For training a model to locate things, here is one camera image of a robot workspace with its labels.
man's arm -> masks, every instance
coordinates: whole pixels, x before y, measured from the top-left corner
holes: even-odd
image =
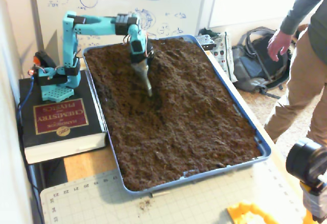
[[[288,12],[284,18],[281,31],[287,35],[293,35],[308,13],[320,2],[321,0],[295,0],[293,8]]]

plastic tray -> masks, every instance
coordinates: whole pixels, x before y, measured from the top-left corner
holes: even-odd
[[[191,36],[191,35],[181,35],[181,36],[166,37],[166,38],[160,38],[160,39],[169,39],[169,38],[183,38],[185,41],[196,43],[197,46],[199,46],[201,48],[201,50],[204,52],[203,48],[201,47],[201,45],[198,43],[198,41],[196,40],[196,38],[194,36]],[[88,68],[88,65],[87,65],[85,56],[84,56],[84,54],[88,50],[90,50],[90,49],[103,48],[103,47],[105,47],[105,46],[96,46],[96,47],[86,48],[83,51],[83,58],[84,58],[86,69],[87,69],[89,84],[90,84],[91,89],[93,89],[92,91],[94,93],[94,96],[96,97],[97,104],[99,106],[99,110],[101,111],[101,117],[103,119],[103,123],[105,124],[106,130],[107,130],[107,133],[108,133],[108,137],[109,137],[110,146],[111,146],[111,149],[113,151],[113,155],[114,155],[114,158],[115,158],[115,161],[116,161],[116,165],[117,165],[117,168],[119,169],[119,173],[120,173],[120,167],[119,167],[119,164],[118,164],[118,161],[117,161],[117,158],[116,158],[116,154],[115,154],[115,151],[114,151],[112,142],[111,142],[110,134],[108,132],[108,127],[107,127],[106,121],[104,119],[104,115],[103,115],[103,112],[102,112],[102,109],[101,109],[101,105],[100,105],[100,102],[99,102],[99,98],[98,98],[98,95],[97,95],[97,92],[96,92],[96,89],[95,89],[95,86],[94,86],[94,82],[92,80],[92,76],[90,74],[90,71],[89,71],[89,68]],[[231,170],[235,170],[235,169],[240,169],[240,168],[243,168],[243,167],[248,167],[248,166],[250,166],[250,165],[252,165],[254,163],[258,163],[258,162],[264,161],[264,160],[266,160],[266,159],[269,158],[269,156],[271,154],[271,148],[270,148],[270,146],[264,140],[263,136],[260,134],[260,132],[258,131],[258,129],[256,128],[256,126],[253,124],[253,122],[250,120],[250,118],[247,115],[247,113],[245,113],[245,111],[243,110],[243,108],[239,104],[238,100],[235,98],[235,96],[233,95],[233,93],[227,87],[225,81],[219,75],[218,71],[215,68],[214,68],[214,70],[215,70],[218,78],[224,84],[224,86],[228,90],[230,96],[234,100],[234,103],[235,103],[235,106],[234,107],[235,107],[235,109],[238,110],[238,112],[240,114],[242,114],[242,116],[244,118],[246,118],[248,120],[248,122],[250,123],[250,125],[256,130],[256,136],[253,139],[256,141],[256,143],[258,145],[258,149],[260,150],[260,152],[261,152],[262,155],[260,157],[254,158],[254,159],[252,159],[251,161],[248,161],[248,162],[244,162],[244,163],[233,165],[233,166],[227,165],[225,168],[219,168],[219,169],[214,169],[214,170],[203,172],[203,173],[193,174],[193,175],[188,176],[188,177],[185,176],[187,174],[187,172],[184,172],[184,174],[178,180],[175,180],[175,181],[172,181],[172,182],[168,182],[168,183],[164,183],[164,184],[161,184],[161,185],[157,185],[155,187],[151,187],[151,188],[148,188],[148,189],[145,189],[145,190],[142,190],[142,191],[130,191],[129,189],[127,189],[125,187],[125,185],[124,185],[123,177],[122,177],[122,175],[120,173],[120,180],[121,180],[124,188],[126,189],[126,191],[128,191],[130,194],[133,194],[133,195],[143,195],[143,194],[148,194],[148,193],[155,193],[155,192],[157,192],[159,190],[171,188],[173,186],[180,185],[180,184],[183,184],[183,183],[195,181],[195,180],[198,180],[198,179],[203,179],[205,177],[209,177],[209,176],[221,174],[223,172],[227,172],[227,171],[231,171]]]

book cover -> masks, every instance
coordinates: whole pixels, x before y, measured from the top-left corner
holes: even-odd
[[[30,86],[30,78],[20,79],[21,101],[26,97]],[[103,120],[85,70],[81,71],[81,81],[74,89],[74,95],[61,102],[42,101],[41,89],[34,82],[32,93],[21,110],[21,119],[25,150],[100,133],[105,135]]]

dark brown soil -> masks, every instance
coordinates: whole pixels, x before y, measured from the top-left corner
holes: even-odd
[[[144,190],[249,161],[261,153],[205,53],[180,39],[153,40],[149,98],[130,66],[129,47],[89,50],[95,82],[125,186]]]

man's hand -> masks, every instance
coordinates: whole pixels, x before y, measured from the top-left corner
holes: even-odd
[[[292,35],[287,35],[281,30],[275,32],[268,44],[268,54],[273,61],[278,61],[278,52],[281,51],[281,55],[286,54],[292,41]]]

